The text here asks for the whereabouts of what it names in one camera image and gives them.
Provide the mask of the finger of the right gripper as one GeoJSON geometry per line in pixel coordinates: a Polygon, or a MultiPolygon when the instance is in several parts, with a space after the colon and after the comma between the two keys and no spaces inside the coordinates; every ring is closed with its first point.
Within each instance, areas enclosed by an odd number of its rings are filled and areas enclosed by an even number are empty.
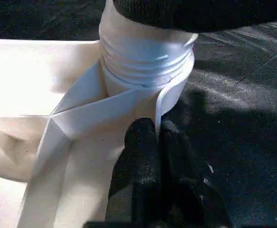
{"type": "Polygon", "coordinates": [[[277,20],[277,0],[115,0],[113,5],[134,22],[192,33],[277,20]]]}

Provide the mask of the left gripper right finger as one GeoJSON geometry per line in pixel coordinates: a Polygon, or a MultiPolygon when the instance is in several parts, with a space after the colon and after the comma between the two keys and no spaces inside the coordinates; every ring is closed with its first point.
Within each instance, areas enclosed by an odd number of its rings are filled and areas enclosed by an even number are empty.
{"type": "Polygon", "coordinates": [[[211,169],[172,121],[160,132],[163,156],[164,217],[175,228],[231,228],[222,195],[213,185],[211,169]]]}

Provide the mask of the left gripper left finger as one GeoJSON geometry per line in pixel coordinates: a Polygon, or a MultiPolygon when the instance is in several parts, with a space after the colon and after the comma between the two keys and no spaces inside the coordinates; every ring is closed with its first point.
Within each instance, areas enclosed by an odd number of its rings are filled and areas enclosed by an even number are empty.
{"type": "Polygon", "coordinates": [[[161,158],[151,119],[131,123],[111,177],[105,224],[153,228],[161,219],[161,158]]]}

